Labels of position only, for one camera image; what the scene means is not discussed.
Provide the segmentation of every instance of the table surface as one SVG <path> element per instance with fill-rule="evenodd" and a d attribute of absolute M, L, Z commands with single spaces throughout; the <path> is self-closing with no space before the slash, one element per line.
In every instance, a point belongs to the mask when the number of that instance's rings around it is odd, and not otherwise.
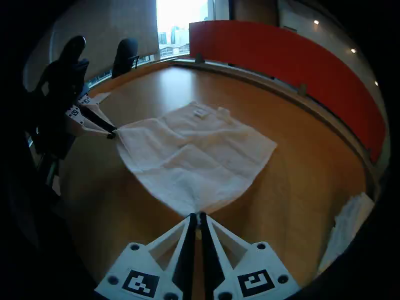
<path fill-rule="evenodd" d="M 327 125 L 279 96 L 220 74 L 168 67 L 112 90 L 101 110 L 117 126 L 160 117 L 192 101 L 224 107 L 277 142 L 253 185 L 211 216 L 234 234 L 266 241 L 300 286 L 316 275 L 334 217 L 366 190 L 363 165 Z M 77 251 L 100 281 L 129 242 L 148 244 L 182 217 L 125 168 L 115 140 L 83 135 L 60 168 L 65 214 Z M 201 243 L 193 290 L 203 299 Z"/>

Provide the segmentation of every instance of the white cloth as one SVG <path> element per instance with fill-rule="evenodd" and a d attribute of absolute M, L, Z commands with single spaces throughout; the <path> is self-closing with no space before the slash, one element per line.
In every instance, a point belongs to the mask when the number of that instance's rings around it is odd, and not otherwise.
<path fill-rule="evenodd" d="M 373 208 L 374 202 L 365 193 L 351 197 L 343 206 L 340 214 L 335 217 L 335 227 L 331 231 L 317 275 L 325 271 L 346 250 Z"/>
<path fill-rule="evenodd" d="M 277 146 L 228 110 L 195 102 L 120 127 L 117 134 L 126 167 L 182 216 L 210 214 L 236 200 Z"/>

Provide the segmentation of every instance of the window blind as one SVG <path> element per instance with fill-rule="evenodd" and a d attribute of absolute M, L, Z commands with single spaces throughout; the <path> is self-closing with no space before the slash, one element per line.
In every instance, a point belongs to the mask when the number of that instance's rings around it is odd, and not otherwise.
<path fill-rule="evenodd" d="M 64 45 L 82 35 L 86 47 L 80 58 L 89 60 L 85 79 L 109 70 L 119 42 L 138 41 L 138 55 L 159 49 L 156 0 L 81 0 L 71 6 L 45 33 L 31 53 L 24 71 L 25 87 L 35 88 L 45 67 L 58 59 Z"/>

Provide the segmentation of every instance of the red panel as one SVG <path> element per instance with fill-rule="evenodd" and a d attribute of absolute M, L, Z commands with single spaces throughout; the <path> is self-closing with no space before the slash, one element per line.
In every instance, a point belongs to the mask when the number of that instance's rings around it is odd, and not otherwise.
<path fill-rule="evenodd" d="M 190 56 L 231 63 L 299 87 L 338 116 L 379 158 L 385 122 L 361 80 L 340 59 L 296 33 L 261 23 L 205 21 L 189 25 Z"/>

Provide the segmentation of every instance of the black office chair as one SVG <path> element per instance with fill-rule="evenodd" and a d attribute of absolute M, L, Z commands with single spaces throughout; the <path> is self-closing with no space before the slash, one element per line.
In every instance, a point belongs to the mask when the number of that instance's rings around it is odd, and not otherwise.
<path fill-rule="evenodd" d="M 116 50 L 112 78 L 128 73 L 136 60 L 135 69 L 138 67 L 138 41 L 135 38 L 125 38 L 119 42 Z"/>

